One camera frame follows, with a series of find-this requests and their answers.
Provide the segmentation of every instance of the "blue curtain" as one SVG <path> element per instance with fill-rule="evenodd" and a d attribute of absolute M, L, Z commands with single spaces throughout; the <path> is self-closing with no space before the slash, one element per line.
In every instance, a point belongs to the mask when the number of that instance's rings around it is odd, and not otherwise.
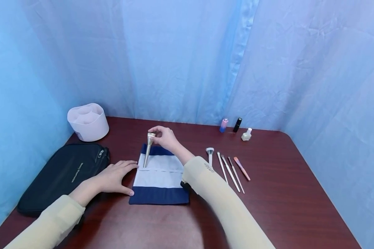
<path fill-rule="evenodd" d="M 286 132 L 374 249 L 374 1 L 261 1 L 225 116 Z"/>
<path fill-rule="evenodd" d="M 0 2 L 0 222 L 90 102 L 286 132 L 374 249 L 374 1 Z"/>
<path fill-rule="evenodd" d="M 218 124 L 257 1 L 31 1 L 33 31 L 82 102 L 112 116 Z"/>
<path fill-rule="evenodd" d="M 0 224 L 71 135 L 67 89 L 20 6 L 0 1 Z"/>

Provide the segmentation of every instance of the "zipper pull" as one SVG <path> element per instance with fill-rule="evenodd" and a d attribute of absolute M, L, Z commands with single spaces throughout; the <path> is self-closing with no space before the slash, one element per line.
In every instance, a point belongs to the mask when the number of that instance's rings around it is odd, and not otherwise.
<path fill-rule="evenodd" d="M 100 151 L 100 154 L 98 154 L 98 158 L 101 157 L 101 155 L 103 154 L 103 152 L 104 152 L 104 150 L 101 150 L 101 151 Z"/>

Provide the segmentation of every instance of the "beige sleeve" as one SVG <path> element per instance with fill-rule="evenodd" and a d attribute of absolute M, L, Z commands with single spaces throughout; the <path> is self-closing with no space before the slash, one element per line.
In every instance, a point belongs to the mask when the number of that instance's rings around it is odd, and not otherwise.
<path fill-rule="evenodd" d="M 274 249 L 241 199 L 202 157 L 186 163 L 182 180 L 211 206 L 232 249 Z"/>
<path fill-rule="evenodd" d="M 84 210 L 71 197 L 63 195 L 5 249 L 52 249 L 70 233 Z"/>

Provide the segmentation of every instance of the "navy blue fabric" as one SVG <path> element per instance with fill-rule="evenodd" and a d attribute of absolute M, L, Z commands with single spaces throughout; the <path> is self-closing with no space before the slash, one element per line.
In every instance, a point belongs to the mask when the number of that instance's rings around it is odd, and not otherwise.
<path fill-rule="evenodd" d="M 189 193 L 183 188 L 133 187 L 129 204 L 176 205 L 188 204 Z"/>
<path fill-rule="evenodd" d="M 145 151 L 147 150 L 147 144 L 143 144 L 140 153 L 145 155 Z M 151 146 L 150 149 L 150 156 L 174 156 L 172 152 L 167 149 L 164 149 L 160 146 Z"/>

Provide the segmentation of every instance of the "wooden table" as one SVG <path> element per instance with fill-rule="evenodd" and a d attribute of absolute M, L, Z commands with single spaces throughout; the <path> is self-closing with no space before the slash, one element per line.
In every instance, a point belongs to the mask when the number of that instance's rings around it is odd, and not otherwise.
<path fill-rule="evenodd" d="M 251 181 L 238 170 L 246 194 L 238 194 L 277 249 L 360 249 L 337 210 L 300 155 L 290 137 L 278 131 L 253 130 L 241 141 L 232 128 L 159 121 L 108 118 L 109 134 L 99 143 L 110 149 L 111 162 L 138 160 L 147 130 L 155 125 L 173 129 L 193 154 L 207 158 L 214 147 L 226 157 L 237 156 Z M 68 142 L 78 142 L 75 135 Z M 213 168 L 220 175 L 216 155 Z M 132 187 L 135 170 L 124 178 Z M 229 248 L 223 229 L 210 207 L 196 194 L 189 205 L 129 205 L 129 197 L 100 194 L 88 208 L 79 230 L 59 248 L 173 249 Z M 13 211 L 0 227 L 0 248 L 33 222 Z"/>

